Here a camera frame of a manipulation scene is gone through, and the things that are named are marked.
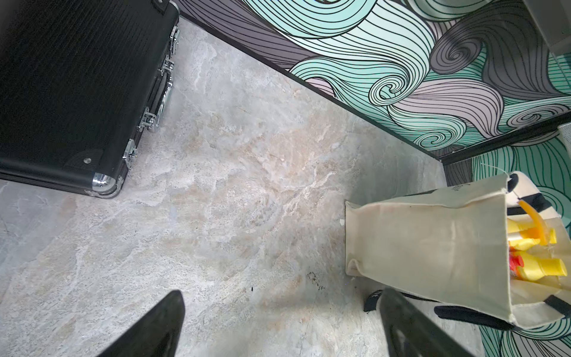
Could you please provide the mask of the yellow-green soap bottle red cap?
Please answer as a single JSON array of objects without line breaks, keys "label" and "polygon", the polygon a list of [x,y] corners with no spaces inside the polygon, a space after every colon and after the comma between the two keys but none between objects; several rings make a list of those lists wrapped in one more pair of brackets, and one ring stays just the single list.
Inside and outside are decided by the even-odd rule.
[{"label": "yellow-green soap bottle red cap", "polygon": [[521,275],[519,269],[524,267],[524,260],[521,256],[521,251],[510,251],[509,253],[509,272],[513,278],[522,280],[523,276]]}]

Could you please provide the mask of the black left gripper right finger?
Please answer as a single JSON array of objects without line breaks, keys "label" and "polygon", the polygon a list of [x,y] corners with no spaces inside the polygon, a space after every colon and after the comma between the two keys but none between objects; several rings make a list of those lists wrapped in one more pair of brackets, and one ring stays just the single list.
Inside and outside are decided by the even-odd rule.
[{"label": "black left gripper right finger", "polygon": [[390,356],[470,356],[400,292],[386,289],[379,300]]}]

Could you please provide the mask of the cream canvas shopping bag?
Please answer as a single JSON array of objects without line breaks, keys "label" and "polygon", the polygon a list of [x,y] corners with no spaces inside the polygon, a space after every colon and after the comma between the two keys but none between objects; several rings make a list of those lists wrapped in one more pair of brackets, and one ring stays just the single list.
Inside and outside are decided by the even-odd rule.
[{"label": "cream canvas shopping bag", "polygon": [[[507,220],[532,221],[523,199],[554,228],[566,277],[530,282],[509,272]],[[359,206],[346,204],[346,273],[432,301],[443,319],[532,329],[570,316],[570,237],[553,199],[522,172]]]}]

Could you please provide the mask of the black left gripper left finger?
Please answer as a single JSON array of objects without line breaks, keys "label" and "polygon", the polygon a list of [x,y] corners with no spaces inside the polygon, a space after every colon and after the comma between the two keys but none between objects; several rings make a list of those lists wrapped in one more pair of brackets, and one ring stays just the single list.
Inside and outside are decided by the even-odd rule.
[{"label": "black left gripper left finger", "polygon": [[184,316],[183,294],[172,290],[99,356],[173,357]]}]

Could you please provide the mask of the orange bottle yellow cap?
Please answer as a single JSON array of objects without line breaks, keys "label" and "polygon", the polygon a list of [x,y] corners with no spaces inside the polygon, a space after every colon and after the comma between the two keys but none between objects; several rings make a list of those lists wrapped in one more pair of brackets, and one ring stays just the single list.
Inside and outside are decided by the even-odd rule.
[{"label": "orange bottle yellow cap", "polygon": [[507,220],[508,244],[511,251],[526,251],[536,245],[557,243],[554,228],[538,227],[532,221]]},{"label": "orange bottle yellow cap", "polygon": [[524,281],[535,282],[545,277],[566,277],[567,268],[558,258],[539,258],[522,251],[524,267],[519,271]]}]

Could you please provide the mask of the large orange soap bottle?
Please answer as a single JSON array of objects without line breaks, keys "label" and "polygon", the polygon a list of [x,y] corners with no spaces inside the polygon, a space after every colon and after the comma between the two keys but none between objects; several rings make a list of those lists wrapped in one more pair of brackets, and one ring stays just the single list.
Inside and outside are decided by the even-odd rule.
[{"label": "large orange soap bottle", "polygon": [[523,208],[523,210],[531,217],[533,222],[533,228],[537,231],[537,238],[540,240],[541,245],[549,245],[550,244],[550,229],[547,227],[544,219],[532,207],[529,203],[525,202],[523,199],[518,201],[518,204]]}]

